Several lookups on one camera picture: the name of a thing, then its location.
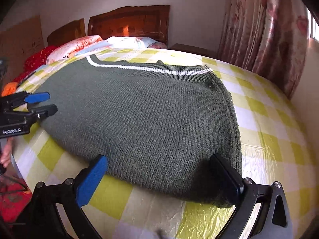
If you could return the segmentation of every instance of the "cardboard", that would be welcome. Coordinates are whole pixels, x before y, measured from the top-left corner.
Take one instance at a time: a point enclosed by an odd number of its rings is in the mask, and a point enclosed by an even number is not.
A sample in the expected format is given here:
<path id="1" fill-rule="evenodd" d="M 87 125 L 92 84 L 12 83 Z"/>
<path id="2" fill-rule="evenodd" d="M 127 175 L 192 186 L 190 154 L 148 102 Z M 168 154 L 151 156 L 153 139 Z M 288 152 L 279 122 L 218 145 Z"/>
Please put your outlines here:
<path id="1" fill-rule="evenodd" d="M 44 48 L 40 15 L 22 21 L 0 33 L 0 57 L 7 57 L 8 70 L 3 84 L 23 72 L 25 60 Z"/>

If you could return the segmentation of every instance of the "bolt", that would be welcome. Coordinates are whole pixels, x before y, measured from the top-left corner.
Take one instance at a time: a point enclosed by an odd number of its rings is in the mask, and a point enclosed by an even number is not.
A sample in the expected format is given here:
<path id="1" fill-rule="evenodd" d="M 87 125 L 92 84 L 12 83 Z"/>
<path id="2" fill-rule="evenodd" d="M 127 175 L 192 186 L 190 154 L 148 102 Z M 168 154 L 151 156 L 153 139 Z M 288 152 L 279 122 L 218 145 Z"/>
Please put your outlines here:
<path id="1" fill-rule="evenodd" d="M 44 185 L 44 182 L 38 182 L 37 185 L 36 185 L 36 187 L 37 187 L 37 188 L 41 188 L 41 187 L 43 187 L 43 185 Z"/>
<path id="2" fill-rule="evenodd" d="M 244 183 L 247 185 L 251 185 L 253 183 L 253 180 L 251 178 L 244 178 Z"/>
<path id="3" fill-rule="evenodd" d="M 71 184 L 73 183 L 73 179 L 72 179 L 72 178 L 67 178 L 67 179 L 64 181 L 64 183 L 65 183 L 66 185 L 71 185 Z"/>
<path id="4" fill-rule="evenodd" d="M 276 186 L 277 188 L 281 188 L 281 183 L 280 183 L 280 182 L 274 182 L 274 184 L 275 184 L 275 186 Z"/>

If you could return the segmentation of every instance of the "floral curtain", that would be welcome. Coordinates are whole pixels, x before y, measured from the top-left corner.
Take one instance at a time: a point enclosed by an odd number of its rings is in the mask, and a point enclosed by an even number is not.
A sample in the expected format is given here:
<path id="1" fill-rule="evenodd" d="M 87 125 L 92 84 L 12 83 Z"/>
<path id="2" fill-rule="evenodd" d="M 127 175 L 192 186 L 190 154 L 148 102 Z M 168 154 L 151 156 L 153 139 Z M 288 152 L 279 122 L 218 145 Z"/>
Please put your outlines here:
<path id="1" fill-rule="evenodd" d="M 301 0 L 227 0 L 218 59 L 259 74 L 291 98 L 308 44 Z"/>

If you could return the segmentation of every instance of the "window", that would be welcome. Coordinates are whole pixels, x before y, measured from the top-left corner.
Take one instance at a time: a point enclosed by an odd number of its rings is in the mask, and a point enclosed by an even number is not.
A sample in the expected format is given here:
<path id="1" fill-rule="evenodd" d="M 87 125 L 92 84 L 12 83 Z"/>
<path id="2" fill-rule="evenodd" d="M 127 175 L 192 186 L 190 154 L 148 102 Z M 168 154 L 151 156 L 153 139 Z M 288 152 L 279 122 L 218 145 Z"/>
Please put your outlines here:
<path id="1" fill-rule="evenodd" d="M 308 36 L 309 38 L 316 39 L 319 41 L 319 26 L 316 23 L 315 19 L 312 17 L 311 13 L 309 10 L 308 11 L 308 20 L 309 20 L 309 33 Z"/>

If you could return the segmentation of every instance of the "knit fabric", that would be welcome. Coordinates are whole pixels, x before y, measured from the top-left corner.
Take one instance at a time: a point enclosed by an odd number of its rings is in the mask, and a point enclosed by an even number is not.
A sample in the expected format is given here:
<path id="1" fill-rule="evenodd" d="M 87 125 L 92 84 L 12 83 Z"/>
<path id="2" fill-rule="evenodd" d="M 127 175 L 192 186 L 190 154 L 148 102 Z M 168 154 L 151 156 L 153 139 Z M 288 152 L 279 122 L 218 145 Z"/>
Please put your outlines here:
<path id="1" fill-rule="evenodd" d="M 37 92 L 58 112 L 42 127 L 66 151 L 108 157 L 107 173 L 141 187 L 221 206 L 209 170 L 220 153 L 241 174 L 232 100 L 207 66 L 105 62 L 95 55 L 70 63 Z"/>

